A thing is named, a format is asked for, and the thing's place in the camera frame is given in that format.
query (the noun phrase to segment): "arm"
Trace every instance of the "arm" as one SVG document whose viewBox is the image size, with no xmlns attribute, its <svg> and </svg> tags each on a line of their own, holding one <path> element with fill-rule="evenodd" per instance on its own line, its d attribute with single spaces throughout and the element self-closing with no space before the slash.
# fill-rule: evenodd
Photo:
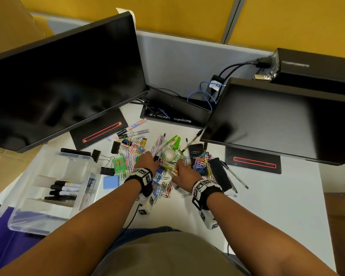
<svg viewBox="0 0 345 276">
<path fill-rule="evenodd" d="M 158 166 L 150 152 L 136 163 L 136 168 L 154 174 Z M 140 190 L 139 181 L 125 182 L 0 269 L 0 275 L 91 275 L 119 235 Z"/>
<path fill-rule="evenodd" d="M 178 162 L 173 181 L 191 192 L 202 177 Z M 222 193 L 213 193 L 207 206 L 230 247 L 254 275 L 337 275 L 313 253 L 278 228 Z"/>
</svg>

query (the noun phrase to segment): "left hand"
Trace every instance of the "left hand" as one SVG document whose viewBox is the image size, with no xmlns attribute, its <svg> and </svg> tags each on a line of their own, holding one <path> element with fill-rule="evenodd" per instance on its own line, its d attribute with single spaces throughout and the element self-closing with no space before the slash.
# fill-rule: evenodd
<svg viewBox="0 0 345 276">
<path fill-rule="evenodd" d="M 146 153 L 139 156 L 138 161 L 135 163 L 134 168 L 148 168 L 152 171 L 152 175 L 156 174 L 157 169 L 160 167 L 159 161 L 153 161 L 151 152 L 147 151 Z"/>
</svg>

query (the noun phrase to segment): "clear plastic container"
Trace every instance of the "clear plastic container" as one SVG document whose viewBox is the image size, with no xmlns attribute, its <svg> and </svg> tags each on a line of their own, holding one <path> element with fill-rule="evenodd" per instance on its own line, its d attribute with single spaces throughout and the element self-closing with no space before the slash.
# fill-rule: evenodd
<svg viewBox="0 0 345 276">
<path fill-rule="evenodd" d="M 44 145 L 1 205 L 0 217 L 14 206 L 9 229 L 48 235 L 93 203 L 100 171 L 101 164 L 89 156 L 62 153 Z M 74 203 L 44 200 L 57 180 L 82 184 Z"/>
</svg>

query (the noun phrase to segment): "blue sticky note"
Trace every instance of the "blue sticky note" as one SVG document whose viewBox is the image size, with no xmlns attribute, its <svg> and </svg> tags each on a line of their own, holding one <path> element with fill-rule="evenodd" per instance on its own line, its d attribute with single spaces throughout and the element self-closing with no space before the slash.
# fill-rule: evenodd
<svg viewBox="0 0 345 276">
<path fill-rule="evenodd" d="M 104 176 L 104 190 L 119 187 L 119 175 Z"/>
</svg>

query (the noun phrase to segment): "black monitor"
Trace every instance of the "black monitor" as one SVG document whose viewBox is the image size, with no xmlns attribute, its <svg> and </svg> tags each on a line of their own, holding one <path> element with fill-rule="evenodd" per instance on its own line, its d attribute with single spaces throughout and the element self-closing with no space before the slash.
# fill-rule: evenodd
<svg viewBox="0 0 345 276">
<path fill-rule="evenodd" d="M 147 90 L 125 12 L 0 54 L 0 147 L 24 152 Z"/>
<path fill-rule="evenodd" d="M 345 164 L 345 95 L 231 78 L 200 140 Z"/>
</svg>

